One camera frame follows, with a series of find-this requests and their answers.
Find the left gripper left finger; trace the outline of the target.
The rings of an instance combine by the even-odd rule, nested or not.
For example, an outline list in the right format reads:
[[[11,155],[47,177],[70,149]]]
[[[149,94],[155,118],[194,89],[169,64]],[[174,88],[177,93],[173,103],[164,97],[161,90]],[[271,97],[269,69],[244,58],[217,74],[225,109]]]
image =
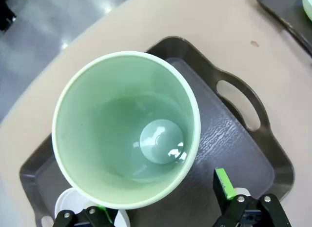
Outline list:
[[[62,210],[57,214],[53,227],[113,227],[114,209],[90,206],[78,214]]]

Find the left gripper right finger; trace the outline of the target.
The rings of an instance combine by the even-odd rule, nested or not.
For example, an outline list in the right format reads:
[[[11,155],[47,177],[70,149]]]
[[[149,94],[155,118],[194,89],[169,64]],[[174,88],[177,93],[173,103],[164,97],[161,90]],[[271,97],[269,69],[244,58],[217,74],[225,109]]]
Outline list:
[[[225,169],[216,168],[213,190],[221,215],[215,227],[290,227],[291,223],[279,201],[273,194],[264,194],[259,199],[235,191]]]

